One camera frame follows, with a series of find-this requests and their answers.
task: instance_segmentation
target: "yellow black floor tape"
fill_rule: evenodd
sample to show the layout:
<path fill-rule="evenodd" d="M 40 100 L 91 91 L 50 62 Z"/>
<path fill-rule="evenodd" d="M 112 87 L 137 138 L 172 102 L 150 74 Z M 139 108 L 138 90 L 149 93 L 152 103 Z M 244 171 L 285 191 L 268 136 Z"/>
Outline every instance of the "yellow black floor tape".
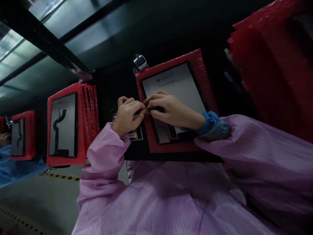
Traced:
<path fill-rule="evenodd" d="M 66 180 L 80 181 L 80 178 L 71 177 L 71 176 L 63 176 L 63 175 L 58 175 L 58 174 L 47 174 L 47 176 L 66 179 Z"/>
<path fill-rule="evenodd" d="M 22 220 L 16 216 L 14 216 L 13 214 L 11 214 L 10 212 L 6 211 L 6 209 L 3 209 L 0 207 L 0 212 L 3 213 L 4 215 L 11 217 L 13 220 L 15 220 L 18 224 L 22 224 L 24 225 L 26 228 L 29 228 L 30 230 L 34 231 L 35 233 L 38 233 L 39 235 L 43 235 L 42 231 L 39 231 L 37 228 L 35 228 L 34 226 L 32 226 L 31 224 L 27 223 L 25 220 Z"/>

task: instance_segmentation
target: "ceiling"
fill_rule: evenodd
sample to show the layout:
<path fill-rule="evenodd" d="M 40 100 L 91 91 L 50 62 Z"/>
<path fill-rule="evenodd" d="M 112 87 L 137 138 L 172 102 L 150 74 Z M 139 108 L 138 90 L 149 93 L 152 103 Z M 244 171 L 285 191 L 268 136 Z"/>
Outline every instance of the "ceiling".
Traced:
<path fill-rule="evenodd" d="M 111 0 L 64 0 L 43 24 L 58 38 Z M 91 70 L 129 58 L 146 48 L 259 9 L 269 0 L 128 0 L 65 45 Z M 22 40 L 0 62 L 0 81 L 41 51 Z M 46 99 L 77 77 L 45 57 L 0 86 L 0 114 Z"/>

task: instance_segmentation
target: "finger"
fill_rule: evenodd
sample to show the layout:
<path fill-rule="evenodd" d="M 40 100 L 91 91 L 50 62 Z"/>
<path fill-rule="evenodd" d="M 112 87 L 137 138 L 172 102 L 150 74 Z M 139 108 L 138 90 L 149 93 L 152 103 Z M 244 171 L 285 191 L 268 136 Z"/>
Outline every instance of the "finger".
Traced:
<path fill-rule="evenodd" d="M 146 113 L 146 109 L 141 110 L 137 118 L 133 121 L 134 127 L 135 127 L 134 129 L 137 129 L 137 127 L 143 121 L 145 113 Z"/>
<path fill-rule="evenodd" d="M 151 100 L 147 108 L 154 108 L 157 106 L 165 108 L 165 103 L 166 103 L 166 99 Z"/>
<path fill-rule="evenodd" d="M 127 104 L 129 104 L 131 102 L 134 102 L 134 101 L 135 101 L 134 98 L 129 98 L 128 100 L 125 101 L 124 105 L 127 105 Z"/>
<path fill-rule="evenodd" d="M 125 96 L 122 96 L 121 98 L 118 99 L 117 104 L 118 106 L 121 106 L 125 101 L 127 101 L 128 98 Z"/>
<path fill-rule="evenodd" d="M 125 106 L 125 107 L 130 107 L 130 106 L 133 106 L 133 105 L 136 104 L 136 103 L 140 103 L 140 101 L 133 101 L 133 102 L 131 102 L 131 103 L 125 104 L 124 106 Z"/>
<path fill-rule="evenodd" d="M 149 103 L 151 100 L 162 99 L 162 98 L 164 98 L 164 97 L 165 97 L 165 95 L 163 95 L 163 94 L 153 94 L 153 95 L 149 96 L 148 98 L 146 98 L 145 101 L 143 102 L 143 104 L 144 104 L 145 106 L 147 106 L 148 103 Z"/>
<path fill-rule="evenodd" d="M 155 118 L 155 119 L 158 119 L 160 121 L 163 121 L 163 122 L 166 122 L 166 118 L 167 118 L 167 113 L 161 113 L 157 110 L 151 110 L 150 111 L 150 115 Z"/>
<path fill-rule="evenodd" d="M 129 108 L 132 110 L 131 112 L 134 114 L 139 109 L 146 109 L 146 106 L 144 106 L 143 103 L 138 102 L 138 103 L 135 103 L 134 105 L 132 105 Z"/>
<path fill-rule="evenodd" d="M 167 92 L 164 91 L 164 90 L 159 90 L 159 91 L 157 91 L 155 94 L 169 95 L 169 93 L 167 93 Z"/>

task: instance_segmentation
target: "red bubble wrap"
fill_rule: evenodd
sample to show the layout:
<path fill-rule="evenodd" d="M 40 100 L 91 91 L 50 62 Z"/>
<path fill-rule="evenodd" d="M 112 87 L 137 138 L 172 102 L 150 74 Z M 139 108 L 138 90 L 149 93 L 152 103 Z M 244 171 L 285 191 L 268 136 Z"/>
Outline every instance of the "red bubble wrap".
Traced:
<path fill-rule="evenodd" d="M 94 106 L 95 106 L 95 118 L 96 118 L 96 129 L 97 134 L 100 133 L 100 125 L 99 125 L 99 116 L 98 116 L 98 100 L 97 100 L 97 90 L 96 86 L 91 87 L 93 99 L 94 99 Z"/>
<path fill-rule="evenodd" d="M 36 118 L 34 110 L 26 111 L 24 113 L 15 115 L 12 117 L 12 121 L 25 118 L 25 145 L 24 145 L 24 156 L 10 157 L 13 161 L 31 160 L 36 155 Z"/>
<path fill-rule="evenodd" d="M 88 120 L 87 120 L 87 114 L 86 114 L 84 99 L 82 99 L 82 122 L 83 122 L 83 126 L 84 126 L 85 153 L 87 155 L 87 150 L 88 150 L 89 146 L 91 145 L 91 138 L 89 135 Z"/>
<path fill-rule="evenodd" d="M 49 142 L 50 142 L 50 125 L 51 125 L 51 108 L 52 100 L 61 98 L 77 92 L 77 157 L 63 158 L 49 156 Z M 83 112 L 82 112 L 82 82 L 75 83 L 58 93 L 48 98 L 48 146 L 47 146 L 47 165 L 62 166 L 62 165 L 78 165 L 86 164 L 85 140 L 84 140 L 84 126 L 83 126 Z"/>
<path fill-rule="evenodd" d="M 91 110 L 91 118 L 92 118 L 91 133 L 92 133 L 92 138 L 93 138 L 92 141 L 93 141 L 98 135 L 98 133 L 97 133 L 97 128 L 96 128 L 94 99 L 93 99 L 92 89 L 90 85 L 88 85 L 88 92 L 89 92 L 90 110 Z"/>
<path fill-rule="evenodd" d="M 84 104 L 85 104 L 85 109 L 86 109 L 86 117 L 87 117 L 87 123 L 86 126 L 88 127 L 88 137 L 89 137 L 89 141 L 90 143 L 92 143 L 93 138 L 92 138 L 92 128 L 91 128 L 91 122 L 92 122 L 92 118 L 91 118 L 91 110 L 90 110 L 90 106 L 89 106 L 89 102 L 88 102 L 88 96 L 87 96 L 87 84 L 84 84 L 82 86 L 83 92 L 84 92 Z"/>
<path fill-rule="evenodd" d="M 235 24 L 229 44 L 262 119 L 313 143 L 313 66 L 286 24 L 304 3 L 274 1 Z"/>
<path fill-rule="evenodd" d="M 136 74 L 137 87 L 138 87 L 139 97 L 140 97 L 141 102 L 144 101 L 144 97 L 142 94 L 140 80 L 145 79 L 146 77 L 152 76 L 154 74 L 160 73 L 166 69 L 169 69 L 171 67 L 174 67 L 186 61 L 189 61 L 192 67 L 195 78 L 198 81 L 199 87 L 203 93 L 204 99 L 208 105 L 209 110 L 214 111 L 218 114 L 217 104 L 216 104 L 216 101 L 212 92 L 208 75 L 206 73 L 206 69 L 202 60 L 200 49 L 197 49 L 193 52 L 190 52 L 186 55 L 170 60 L 163 64 L 154 66 L 149 69 L 145 69 L 141 71 L 140 73 Z M 159 145 L 156 141 L 156 137 L 152 128 L 151 120 L 148 116 L 144 118 L 144 123 L 146 126 L 146 132 L 147 132 L 149 148 L 150 148 L 151 153 L 202 151 L 202 149 L 197 147 L 193 141 Z"/>

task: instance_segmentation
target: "blue wristband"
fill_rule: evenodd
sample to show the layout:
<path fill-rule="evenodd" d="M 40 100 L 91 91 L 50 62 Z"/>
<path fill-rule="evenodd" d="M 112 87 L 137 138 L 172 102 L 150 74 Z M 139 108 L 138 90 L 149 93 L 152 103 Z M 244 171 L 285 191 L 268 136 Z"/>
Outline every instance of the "blue wristband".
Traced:
<path fill-rule="evenodd" d="M 215 133 L 221 137 L 224 137 L 228 131 L 229 124 L 224 122 L 223 120 L 219 119 L 218 115 L 215 112 L 204 112 L 203 116 L 206 119 L 206 123 L 200 127 L 199 129 L 195 130 L 199 136 L 206 136 L 211 133 Z"/>

